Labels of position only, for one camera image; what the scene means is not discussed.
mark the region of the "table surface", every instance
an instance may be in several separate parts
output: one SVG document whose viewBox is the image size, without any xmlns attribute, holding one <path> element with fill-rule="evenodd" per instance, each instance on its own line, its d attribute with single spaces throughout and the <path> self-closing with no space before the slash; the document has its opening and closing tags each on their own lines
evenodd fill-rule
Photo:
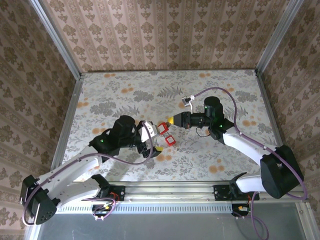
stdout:
<svg viewBox="0 0 320 240">
<path fill-rule="evenodd" d="M 181 97 L 218 86 L 234 96 L 241 131 L 261 142 L 276 145 L 254 70 L 86 73 L 63 162 L 75 156 L 95 136 L 111 128 L 121 115 L 133 117 L 136 123 L 148 120 L 160 124 L 170 116 L 190 110 L 184 108 Z M 232 121 L 233 103 L 220 90 L 207 91 L 197 97 L 193 101 L 194 112 L 203 112 L 204 99 L 208 96 L 220 99 L 225 116 Z M 203 136 L 208 134 L 206 128 L 198 132 Z M 253 160 L 234 148 L 210 136 L 199 137 L 195 128 L 171 126 L 169 133 L 176 144 L 169 147 L 164 137 L 158 136 L 153 143 L 164 150 L 145 164 L 131 166 L 108 160 L 77 180 L 102 174 L 108 181 L 219 181 L 259 170 Z M 119 158 L 136 163 L 144 160 L 136 149 L 129 148 L 121 149 Z"/>
</svg>

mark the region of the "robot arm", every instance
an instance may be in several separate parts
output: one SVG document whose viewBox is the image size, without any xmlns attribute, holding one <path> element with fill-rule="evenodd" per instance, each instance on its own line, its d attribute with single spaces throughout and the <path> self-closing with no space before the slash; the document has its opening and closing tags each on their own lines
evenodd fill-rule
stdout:
<svg viewBox="0 0 320 240">
<path fill-rule="evenodd" d="M 184 106 L 192 106 L 194 96 L 184 97 Z M 234 197 L 248 192 L 267 192 L 273 198 L 279 199 L 299 184 L 291 170 L 282 165 L 279 159 L 270 151 L 281 156 L 303 180 L 303 174 L 298 166 L 292 150 L 283 145 L 276 147 L 264 144 L 263 148 L 256 145 L 251 137 L 245 138 L 239 132 L 235 124 L 225 118 L 223 106 L 215 96 L 204 100 L 204 112 L 193 113 L 192 111 L 181 112 L 168 119 L 170 124 L 189 129 L 192 127 L 208 127 L 210 136 L 220 143 L 233 147 L 245 154 L 260 166 L 260 171 L 253 174 L 246 172 L 235 176 L 229 182 L 230 193 Z"/>
<path fill-rule="evenodd" d="M 141 121 L 136 126 L 132 117 L 123 115 L 111 129 L 96 136 L 67 163 L 37 179 L 32 175 L 26 177 L 22 182 L 20 202 L 33 222 L 39 225 L 48 221 L 58 208 L 71 201 L 110 197 L 112 186 L 100 174 L 93 175 L 84 182 L 68 185 L 83 173 L 107 161 L 109 158 L 106 155 L 118 155 L 121 148 L 137 147 L 138 153 L 144 158 L 156 157 L 161 149 L 148 149 L 145 141 L 157 135 L 158 128 L 152 122 Z"/>
</svg>

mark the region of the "gray floor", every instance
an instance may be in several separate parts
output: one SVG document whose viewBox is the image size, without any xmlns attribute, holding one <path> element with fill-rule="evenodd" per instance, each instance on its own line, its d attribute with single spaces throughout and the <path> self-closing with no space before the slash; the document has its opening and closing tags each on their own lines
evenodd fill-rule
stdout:
<svg viewBox="0 0 320 240">
<path fill-rule="evenodd" d="M 270 240 L 306 239 L 296 205 L 256 204 Z M 95 221 L 90 214 L 56 214 L 41 226 L 39 240 L 256 240 L 250 219 L 230 214 L 112 214 Z"/>
</svg>

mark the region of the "yellow cone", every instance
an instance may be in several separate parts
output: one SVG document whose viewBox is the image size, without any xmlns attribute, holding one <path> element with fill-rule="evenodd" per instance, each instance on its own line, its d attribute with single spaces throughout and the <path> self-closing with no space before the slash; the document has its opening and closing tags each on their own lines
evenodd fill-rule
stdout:
<svg viewBox="0 0 320 240">
<path fill-rule="evenodd" d="M 174 117 L 173 116 L 168 118 L 168 123 L 170 123 L 172 125 L 174 124 Z"/>
<path fill-rule="evenodd" d="M 162 146 L 156 146 L 155 149 L 160 152 L 162 152 L 164 150 L 164 148 Z"/>
</svg>

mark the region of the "white object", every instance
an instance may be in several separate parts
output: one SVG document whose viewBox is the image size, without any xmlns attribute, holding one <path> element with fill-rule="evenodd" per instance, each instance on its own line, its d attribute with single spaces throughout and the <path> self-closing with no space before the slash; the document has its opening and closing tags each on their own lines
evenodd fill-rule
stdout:
<svg viewBox="0 0 320 240">
<path fill-rule="evenodd" d="M 79 152 L 65 164 L 68 164 L 83 155 L 93 153 L 98 152 L 92 146 L 86 146 L 81 152 Z M 39 180 L 37 181 L 38 184 L 41 184 L 47 178 L 51 177 L 54 173 L 63 168 L 65 164 L 57 167 L 55 170 L 41 175 L 39 177 Z M 98 194 L 100 190 L 99 185 L 94 183 L 94 179 L 88 179 L 85 182 L 77 183 L 75 186 L 72 185 L 69 187 L 68 185 L 72 183 L 72 181 L 80 177 L 83 173 L 99 166 L 100 164 L 102 164 L 102 158 L 100 156 L 85 158 L 82 161 L 71 165 L 67 168 L 67 170 L 59 173 L 50 182 L 43 185 L 43 189 L 47 189 L 49 191 L 47 195 L 50 199 L 58 198 L 61 200 L 58 205 L 59 207 L 63 206 L 66 203 L 69 203 L 70 201 L 80 201 L 86 198 L 93 198 Z"/>
<path fill-rule="evenodd" d="M 159 135 L 159 129 L 156 125 L 153 125 L 151 122 L 145 121 L 144 122 L 145 126 L 147 127 L 151 138 L 154 138 Z M 145 127 L 142 127 L 139 129 L 139 133 L 141 135 L 141 142 L 144 143 L 149 139 L 148 132 Z"/>
<path fill-rule="evenodd" d="M 193 114 L 194 113 L 194 106 L 192 105 L 192 101 L 195 100 L 195 96 L 194 95 L 190 95 L 189 96 L 190 98 L 190 101 L 189 102 L 186 102 L 186 99 L 187 97 L 184 96 L 183 98 L 181 98 L 183 104 L 184 104 L 184 107 L 187 107 L 187 106 L 190 106 L 190 113 Z"/>
<path fill-rule="evenodd" d="M 223 134 L 223 141 L 225 145 L 237 149 L 239 152 L 251 158 L 256 164 L 260 166 L 260 160 L 263 155 L 269 155 L 267 150 L 253 144 L 251 141 L 240 136 L 235 127 L 231 127 Z M 266 147 L 276 150 L 275 146 L 265 144 Z M 239 177 L 235 183 L 243 193 L 248 192 L 266 192 L 262 185 L 261 172 L 246 173 Z"/>
</svg>

